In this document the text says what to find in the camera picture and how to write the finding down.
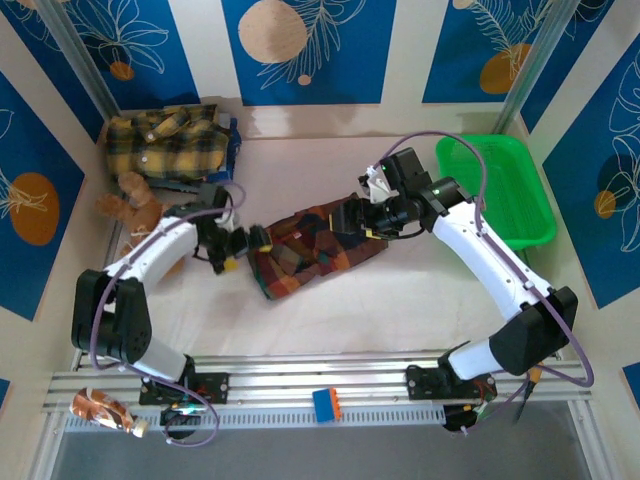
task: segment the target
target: patchwork cloth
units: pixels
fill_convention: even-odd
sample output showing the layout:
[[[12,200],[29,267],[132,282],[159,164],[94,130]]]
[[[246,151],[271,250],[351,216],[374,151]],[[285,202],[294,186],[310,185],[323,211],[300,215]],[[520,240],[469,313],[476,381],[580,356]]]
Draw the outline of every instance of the patchwork cloth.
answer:
[[[386,240],[329,230],[329,214],[350,198],[358,195],[302,210],[267,228],[271,251],[247,255],[267,298],[284,297],[315,276],[346,270],[387,248]]]
[[[107,130],[112,175],[197,180],[218,171],[231,131],[218,124],[216,105],[167,107],[133,118],[114,117]]]

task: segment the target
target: green plastic basket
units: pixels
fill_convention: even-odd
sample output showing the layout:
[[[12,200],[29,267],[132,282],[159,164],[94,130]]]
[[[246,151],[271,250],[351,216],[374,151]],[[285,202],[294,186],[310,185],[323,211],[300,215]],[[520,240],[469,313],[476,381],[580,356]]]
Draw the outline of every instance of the green plastic basket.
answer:
[[[513,250],[542,245],[556,234],[549,200],[527,147],[506,135],[464,135],[482,154],[488,170],[489,225]],[[453,177],[472,195],[480,191],[482,171],[460,142],[444,138],[436,146],[443,177]]]

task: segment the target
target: teddy bear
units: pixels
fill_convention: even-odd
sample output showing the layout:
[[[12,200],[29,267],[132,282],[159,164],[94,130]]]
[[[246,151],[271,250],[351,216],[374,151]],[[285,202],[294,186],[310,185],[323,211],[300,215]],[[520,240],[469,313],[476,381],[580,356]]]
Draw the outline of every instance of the teddy bear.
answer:
[[[135,206],[116,195],[106,193],[98,198],[95,207],[98,213],[122,222],[131,235],[129,242],[120,251],[120,255],[124,257],[156,228],[170,205],[161,203],[142,175],[138,173],[121,174],[118,177],[118,185],[133,200]],[[179,260],[167,274],[178,272],[183,264],[184,258]]]

